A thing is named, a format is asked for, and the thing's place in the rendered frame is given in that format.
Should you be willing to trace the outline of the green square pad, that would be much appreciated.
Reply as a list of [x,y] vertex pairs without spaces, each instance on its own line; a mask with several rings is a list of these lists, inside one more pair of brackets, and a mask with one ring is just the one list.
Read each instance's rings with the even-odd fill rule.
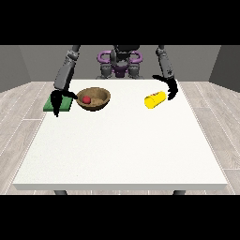
[[[68,112],[70,110],[72,101],[73,101],[72,97],[63,97],[59,111],[60,112]],[[52,112],[53,111],[53,105],[51,103],[50,98],[48,98],[48,100],[46,101],[46,103],[43,107],[43,111],[44,112]]]

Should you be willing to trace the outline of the yellow cup with melon print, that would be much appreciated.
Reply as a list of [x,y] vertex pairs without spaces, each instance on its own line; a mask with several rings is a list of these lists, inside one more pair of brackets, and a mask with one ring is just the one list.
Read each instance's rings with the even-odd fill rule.
[[154,109],[158,104],[162,103],[167,98],[163,91],[156,92],[144,99],[144,105],[148,109]]

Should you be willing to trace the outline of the brown wooden bowl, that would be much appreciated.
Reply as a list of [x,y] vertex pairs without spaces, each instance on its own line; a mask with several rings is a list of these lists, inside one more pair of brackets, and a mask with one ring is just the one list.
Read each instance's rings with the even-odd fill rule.
[[[85,110],[95,112],[103,109],[110,101],[111,94],[105,88],[90,87],[81,90],[77,94],[76,102]],[[90,97],[91,102],[85,104],[83,102],[84,97]]]

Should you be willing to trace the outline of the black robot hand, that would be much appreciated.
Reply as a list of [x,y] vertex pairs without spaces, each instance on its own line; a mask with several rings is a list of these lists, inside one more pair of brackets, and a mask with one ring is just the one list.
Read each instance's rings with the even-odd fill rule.
[[73,93],[66,90],[54,90],[51,93],[51,104],[53,107],[53,113],[55,116],[58,116],[60,106],[62,104],[63,97],[74,98],[77,99],[78,97]]
[[176,94],[178,93],[178,87],[174,76],[163,77],[160,75],[153,75],[153,78],[168,85],[168,100],[175,98]]

